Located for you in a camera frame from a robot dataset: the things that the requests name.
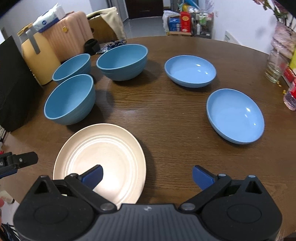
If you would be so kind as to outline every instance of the red box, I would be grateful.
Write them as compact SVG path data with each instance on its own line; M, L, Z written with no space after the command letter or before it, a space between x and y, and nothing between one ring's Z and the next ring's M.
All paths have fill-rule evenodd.
M188 12L180 12L181 32L191 33L191 15Z
M283 78L287 82L288 86L296 79L296 75L290 67L286 68L286 71L283 73Z

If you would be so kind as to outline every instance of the pink suitcase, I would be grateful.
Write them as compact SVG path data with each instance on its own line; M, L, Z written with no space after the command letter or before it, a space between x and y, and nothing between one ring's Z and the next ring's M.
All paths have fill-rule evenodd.
M82 54L85 42L93 38L87 17L81 11L67 14L42 34L61 62Z

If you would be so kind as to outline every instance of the door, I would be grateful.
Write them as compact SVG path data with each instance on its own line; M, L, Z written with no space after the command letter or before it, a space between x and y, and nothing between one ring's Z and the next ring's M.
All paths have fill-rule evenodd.
M129 19L163 15L163 0L126 0Z

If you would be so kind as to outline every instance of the blue bowl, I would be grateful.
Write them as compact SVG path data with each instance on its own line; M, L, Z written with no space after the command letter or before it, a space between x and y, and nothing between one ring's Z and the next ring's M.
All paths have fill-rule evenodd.
M147 63L148 49L139 44L127 44L104 53L97 67L115 81L130 80L138 76Z
M83 120L95 103L93 78L88 74L71 77L58 85L47 98L44 115L61 125Z
M58 84L63 83L65 80L78 75L89 74L91 71L91 56L83 53L67 60L52 75L52 79Z
M207 99L207 116L214 130L235 144L249 144L264 132L264 118L257 104L247 95L220 89Z
M173 82L188 88L204 87L216 77L216 69L209 61L193 55L169 59L165 72Z

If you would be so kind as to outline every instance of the blue box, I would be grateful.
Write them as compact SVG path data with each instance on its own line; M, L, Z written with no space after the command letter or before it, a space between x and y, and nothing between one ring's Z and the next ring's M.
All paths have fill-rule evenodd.
M170 31L180 31L180 18L171 18L168 23Z

